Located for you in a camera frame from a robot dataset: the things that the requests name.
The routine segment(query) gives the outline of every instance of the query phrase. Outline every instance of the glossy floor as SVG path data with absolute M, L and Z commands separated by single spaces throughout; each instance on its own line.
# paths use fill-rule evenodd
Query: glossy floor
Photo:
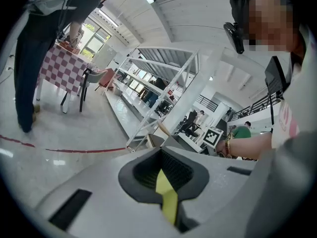
M 34 207 L 52 189 L 85 167 L 100 160 L 128 153 L 127 150 L 107 153 L 63 153 L 53 150 L 108 150 L 124 148 L 127 135 L 118 123 L 103 89 L 88 88 L 83 112 L 80 98 L 72 96 L 67 114 L 60 110 L 65 91 L 44 81 L 41 112 L 30 133 L 19 128 L 15 111 L 10 58 L 0 75 L 0 167 L 12 193 Z M 21 144 L 32 144 L 29 147 Z

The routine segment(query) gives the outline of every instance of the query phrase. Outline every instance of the wrist bracelet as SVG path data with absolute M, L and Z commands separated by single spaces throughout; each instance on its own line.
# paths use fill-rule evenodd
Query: wrist bracelet
M 230 154 L 230 140 L 226 140 L 225 148 L 226 148 L 227 155 Z

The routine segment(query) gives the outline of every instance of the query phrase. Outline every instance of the green shirt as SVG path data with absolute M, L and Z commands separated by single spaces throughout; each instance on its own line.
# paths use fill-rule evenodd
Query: green shirt
M 232 132 L 233 138 L 249 138 L 251 137 L 251 132 L 246 126 L 239 126 L 235 128 Z

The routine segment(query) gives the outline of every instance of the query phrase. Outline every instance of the staircase railing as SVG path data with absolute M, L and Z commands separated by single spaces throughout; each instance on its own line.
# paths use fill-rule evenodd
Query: staircase railing
M 183 88 L 177 86 L 175 88 L 175 91 L 178 91 L 180 93 L 182 93 L 183 91 Z M 218 105 L 213 102 L 212 100 L 206 98 L 205 96 L 203 95 L 199 95 L 199 97 L 197 98 L 196 100 L 199 104 L 203 105 L 204 107 L 208 108 L 209 110 L 215 112 L 216 108 L 218 107 Z
M 272 105 L 275 105 L 281 101 L 280 99 L 276 98 L 275 94 L 271 95 L 271 99 L 272 99 Z M 235 113 L 229 121 L 234 121 L 243 117 L 247 117 L 249 115 L 255 114 L 269 107 L 270 107 L 269 97 L 268 95 L 266 95 L 262 99 L 254 102 L 251 106 L 248 106 L 240 110 L 239 112 Z

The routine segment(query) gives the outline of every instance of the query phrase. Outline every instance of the black cap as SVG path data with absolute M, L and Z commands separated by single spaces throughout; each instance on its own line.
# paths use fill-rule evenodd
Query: black cap
M 250 0 L 230 0 L 232 16 L 239 28 L 248 28 Z

